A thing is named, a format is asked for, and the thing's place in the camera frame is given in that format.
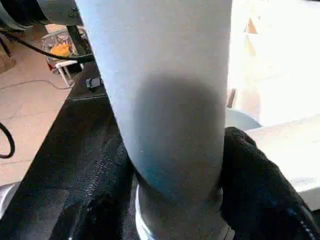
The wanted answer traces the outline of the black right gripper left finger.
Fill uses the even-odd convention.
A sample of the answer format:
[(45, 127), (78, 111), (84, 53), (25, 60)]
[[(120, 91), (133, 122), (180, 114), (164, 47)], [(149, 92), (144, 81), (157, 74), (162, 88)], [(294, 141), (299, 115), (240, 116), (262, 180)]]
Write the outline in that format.
[(119, 137), (101, 157), (55, 224), (52, 240), (137, 240), (132, 194), (134, 170)]

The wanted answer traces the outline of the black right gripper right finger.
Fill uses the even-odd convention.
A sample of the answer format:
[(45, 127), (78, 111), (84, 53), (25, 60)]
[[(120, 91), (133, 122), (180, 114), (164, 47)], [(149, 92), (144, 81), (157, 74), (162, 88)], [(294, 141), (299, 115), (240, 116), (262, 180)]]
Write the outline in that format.
[(318, 240), (311, 209), (244, 131), (224, 130), (221, 215), (236, 240)]

